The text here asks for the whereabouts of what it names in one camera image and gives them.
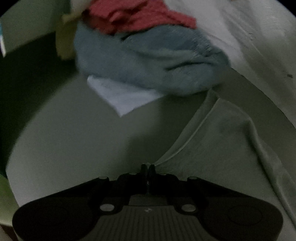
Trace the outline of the white carrot-print storage bag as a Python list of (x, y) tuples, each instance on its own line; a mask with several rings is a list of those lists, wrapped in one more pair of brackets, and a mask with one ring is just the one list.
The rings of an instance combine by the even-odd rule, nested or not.
[(295, 16), (279, 1), (167, 1), (295, 123)]

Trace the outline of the white folded garment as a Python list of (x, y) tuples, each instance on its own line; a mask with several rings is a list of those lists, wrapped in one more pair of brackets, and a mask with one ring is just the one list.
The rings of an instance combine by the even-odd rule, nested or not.
[(120, 117), (165, 96), (154, 89), (140, 88), (94, 76), (88, 76), (87, 84)]

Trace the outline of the red folded garment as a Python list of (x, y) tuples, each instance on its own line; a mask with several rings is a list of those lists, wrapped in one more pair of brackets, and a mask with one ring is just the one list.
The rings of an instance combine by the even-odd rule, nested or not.
[(160, 25), (197, 27), (195, 18), (169, 9), (164, 1), (92, 1), (82, 13), (82, 21), (107, 35), (143, 31)]

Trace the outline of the grey-blue folded garment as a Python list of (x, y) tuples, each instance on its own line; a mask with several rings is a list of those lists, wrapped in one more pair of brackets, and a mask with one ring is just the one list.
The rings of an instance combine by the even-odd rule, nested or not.
[(86, 74), (178, 96), (214, 87), (230, 67), (201, 31), (181, 26), (109, 36), (79, 23), (74, 49)]

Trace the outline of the light green garment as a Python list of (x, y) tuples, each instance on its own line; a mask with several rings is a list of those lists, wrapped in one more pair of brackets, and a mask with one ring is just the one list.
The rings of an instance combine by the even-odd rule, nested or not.
[(258, 135), (251, 117), (210, 90), (171, 148), (159, 173), (196, 176), (262, 199), (283, 214), (280, 240), (295, 240), (295, 182)]

